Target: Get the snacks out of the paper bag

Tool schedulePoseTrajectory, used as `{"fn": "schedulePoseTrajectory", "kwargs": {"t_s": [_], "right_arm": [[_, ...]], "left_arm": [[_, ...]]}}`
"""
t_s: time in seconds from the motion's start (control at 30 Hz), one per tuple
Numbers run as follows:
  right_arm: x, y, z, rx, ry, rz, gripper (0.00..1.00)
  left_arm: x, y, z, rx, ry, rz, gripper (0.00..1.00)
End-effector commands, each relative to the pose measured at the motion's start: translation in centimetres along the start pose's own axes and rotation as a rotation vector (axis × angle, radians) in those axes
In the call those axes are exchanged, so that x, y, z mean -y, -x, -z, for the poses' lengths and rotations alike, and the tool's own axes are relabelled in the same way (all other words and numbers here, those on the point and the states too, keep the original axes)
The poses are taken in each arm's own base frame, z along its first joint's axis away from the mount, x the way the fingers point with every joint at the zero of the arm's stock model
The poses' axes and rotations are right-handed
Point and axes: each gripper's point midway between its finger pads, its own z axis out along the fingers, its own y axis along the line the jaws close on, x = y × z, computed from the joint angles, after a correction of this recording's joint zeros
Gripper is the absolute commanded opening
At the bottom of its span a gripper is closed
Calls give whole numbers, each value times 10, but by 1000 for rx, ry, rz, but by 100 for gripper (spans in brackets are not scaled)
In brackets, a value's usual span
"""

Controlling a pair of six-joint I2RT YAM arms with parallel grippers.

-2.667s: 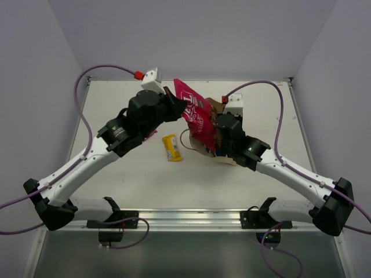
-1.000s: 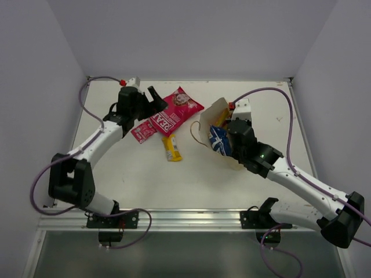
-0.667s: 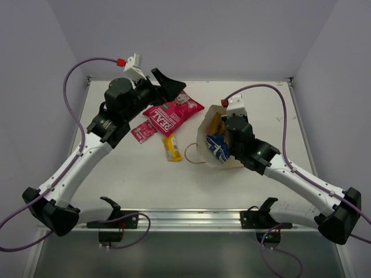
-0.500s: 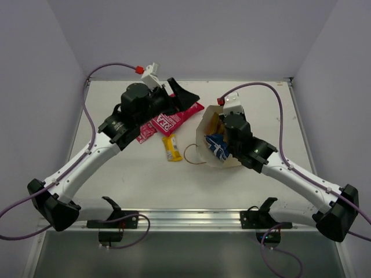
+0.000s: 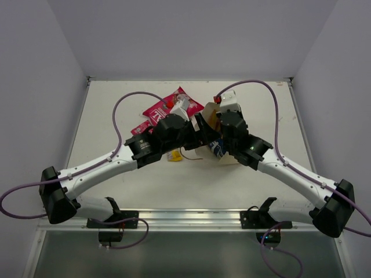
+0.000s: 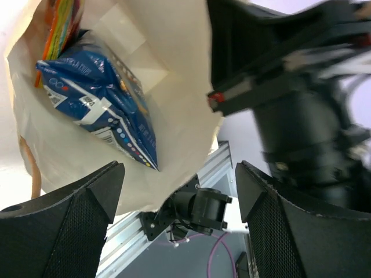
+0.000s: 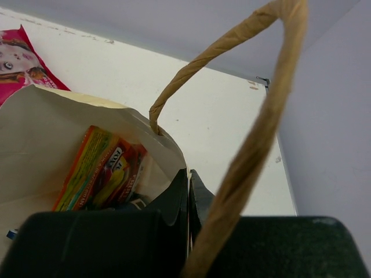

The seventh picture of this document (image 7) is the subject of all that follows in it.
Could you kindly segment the large red snack bag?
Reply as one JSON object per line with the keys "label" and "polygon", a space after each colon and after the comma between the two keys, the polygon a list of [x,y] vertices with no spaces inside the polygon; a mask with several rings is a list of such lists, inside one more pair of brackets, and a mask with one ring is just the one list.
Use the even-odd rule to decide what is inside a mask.
{"label": "large red snack bag", "polygon": [[23,26],[1,31],[0,55],[1,104],[29,85],[69,91],[37,54]]}

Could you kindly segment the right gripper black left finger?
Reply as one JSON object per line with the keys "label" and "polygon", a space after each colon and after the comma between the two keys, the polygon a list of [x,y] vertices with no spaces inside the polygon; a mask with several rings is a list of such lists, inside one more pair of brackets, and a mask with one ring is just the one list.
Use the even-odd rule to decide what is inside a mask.
{"label": "right gripper black left finger", "polygon": [[186,170],[142,210],[37,213],[1,263],[2,277],[178,277],[187,256]]}

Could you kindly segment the brown paper bag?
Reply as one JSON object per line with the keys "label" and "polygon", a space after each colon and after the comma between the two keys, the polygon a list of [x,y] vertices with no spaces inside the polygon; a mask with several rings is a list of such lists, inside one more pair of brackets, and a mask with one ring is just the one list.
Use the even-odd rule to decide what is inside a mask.
{"label": "brown paper bag", "polygon": [[[2,74],[2,277],[205,277],[276,143],[307,30],[306,1],[271,1],[184,66],[143,116],[103,98]],[[168,99],[219,55],[275,21],[283,45],[269,92],[189,245],[189,171],[158,123]]]}

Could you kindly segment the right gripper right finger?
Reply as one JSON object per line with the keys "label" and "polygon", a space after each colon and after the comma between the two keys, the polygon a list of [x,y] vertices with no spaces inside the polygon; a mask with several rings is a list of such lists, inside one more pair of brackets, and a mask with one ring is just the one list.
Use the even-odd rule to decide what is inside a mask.
{"label": "right gripper right finger", "polygon": [[331,217],[241,217],[208,277],[367,277],[348,229]]}

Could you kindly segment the blue white snack bag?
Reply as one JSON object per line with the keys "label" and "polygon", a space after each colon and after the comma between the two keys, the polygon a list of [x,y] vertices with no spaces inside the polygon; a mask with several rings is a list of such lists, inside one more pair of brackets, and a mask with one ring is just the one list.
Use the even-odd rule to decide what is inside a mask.
{"label": "blue white snack bag", "polygon": [[9,230],[9,231],[7,232],[6,237],[7,237],[8,239],[10,239],[10,240],[13,240],[13,239],[16,237],[17,234],[18,234],[18,230],[17,230],[17,229],[11,229],[11,230]]}

